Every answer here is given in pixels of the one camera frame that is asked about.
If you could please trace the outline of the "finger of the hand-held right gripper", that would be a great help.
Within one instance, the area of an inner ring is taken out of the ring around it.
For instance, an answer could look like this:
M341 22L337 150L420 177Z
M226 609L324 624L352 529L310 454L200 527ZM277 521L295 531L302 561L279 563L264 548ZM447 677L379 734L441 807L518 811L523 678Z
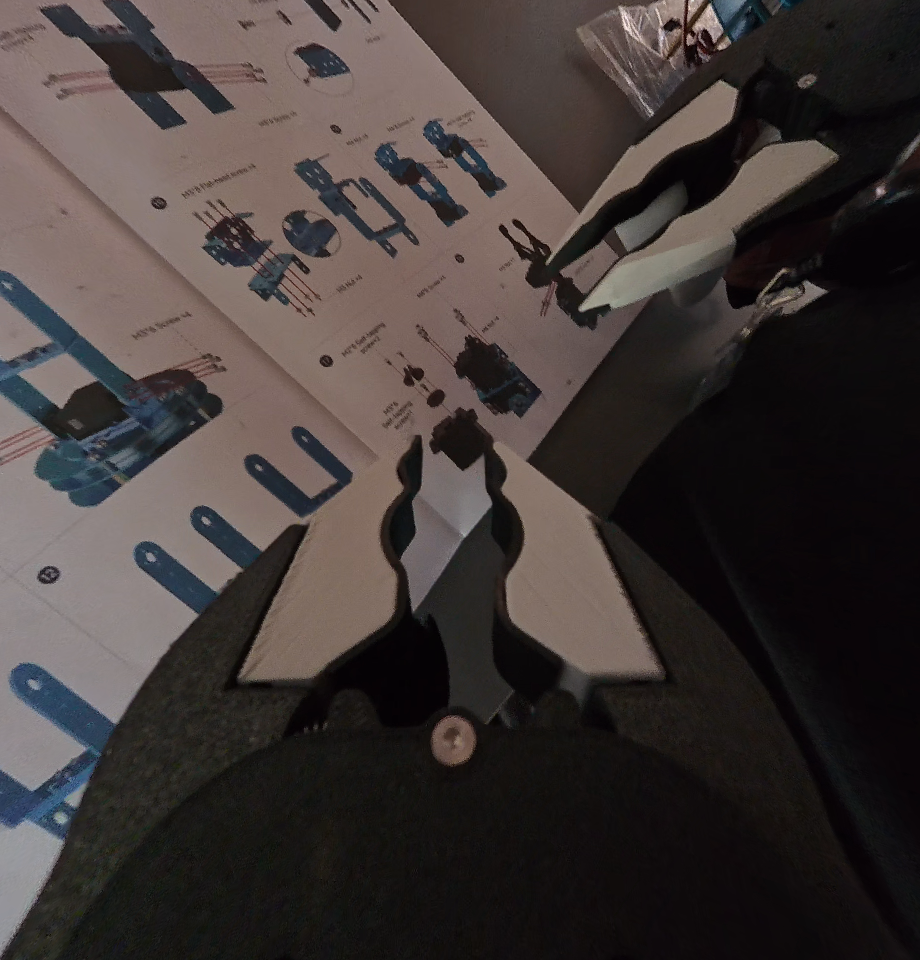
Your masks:
M740 91L718 80L630 147L550 253L560 270L596 247L622 223L644 213L663 191L686 179L688 167L719 148L738 113Z
M583 310L630 306L725 268L749 222L838 162L815 139L778 142L747 160L721 194L676 218L657 240L621 259L590 291Z

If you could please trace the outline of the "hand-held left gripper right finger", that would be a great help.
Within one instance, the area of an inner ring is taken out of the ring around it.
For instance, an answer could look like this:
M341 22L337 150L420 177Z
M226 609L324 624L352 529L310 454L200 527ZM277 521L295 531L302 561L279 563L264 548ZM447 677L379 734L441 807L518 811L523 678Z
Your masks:
M507 682L661 682L597 518L503 444L486 454L503 552L493 660Z

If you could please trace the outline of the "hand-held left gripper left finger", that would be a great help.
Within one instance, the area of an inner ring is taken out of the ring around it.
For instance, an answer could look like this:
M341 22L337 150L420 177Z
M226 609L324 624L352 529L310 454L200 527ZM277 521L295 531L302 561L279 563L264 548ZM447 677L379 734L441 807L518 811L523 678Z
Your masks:
M258 626L240 685L312 687L405 616L402 558L417 534L421 479L415 437L317 511Z

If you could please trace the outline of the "white assembly instruction manual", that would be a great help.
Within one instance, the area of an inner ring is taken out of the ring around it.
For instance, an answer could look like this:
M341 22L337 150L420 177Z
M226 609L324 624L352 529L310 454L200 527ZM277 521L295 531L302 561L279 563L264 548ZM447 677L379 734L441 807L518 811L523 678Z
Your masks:
M526 457L569 203L387 2L0 2L0 957L141 682L289 524L471 407Z

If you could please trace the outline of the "dark grey desk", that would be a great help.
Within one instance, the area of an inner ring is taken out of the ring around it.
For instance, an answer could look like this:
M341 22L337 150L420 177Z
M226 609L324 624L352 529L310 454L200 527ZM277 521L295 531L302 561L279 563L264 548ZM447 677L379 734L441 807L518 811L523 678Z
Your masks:
M616 2L394 2L396 10L580 210L632 142L640 119L596 66L577 27ZM686 414L714 354L740 321L711 295L681 310L659 296L586 382L531 464L605 517ZM436 621L451 705L488 721L510 694L491 656L502 554L480 515L418 607Z

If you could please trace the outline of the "person's right hand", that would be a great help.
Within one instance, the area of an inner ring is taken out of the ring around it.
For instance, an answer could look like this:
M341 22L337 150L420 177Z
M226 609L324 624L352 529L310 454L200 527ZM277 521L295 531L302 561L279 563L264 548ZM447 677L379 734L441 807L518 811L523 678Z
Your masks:
M779 226L731 259L724 272L731 309L755 303L762 289L781 270L819 258L829 242L834 216Z

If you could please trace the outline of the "large clear plastic bag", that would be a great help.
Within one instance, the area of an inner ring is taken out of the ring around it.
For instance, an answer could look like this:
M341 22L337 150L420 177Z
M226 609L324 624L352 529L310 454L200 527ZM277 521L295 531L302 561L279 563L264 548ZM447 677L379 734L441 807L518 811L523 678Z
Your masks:
M578 28L577 35L637 114L649 119L691 74L682 48L684 20L692 42L708 35L710 53L730 44L711 2L623 3Z

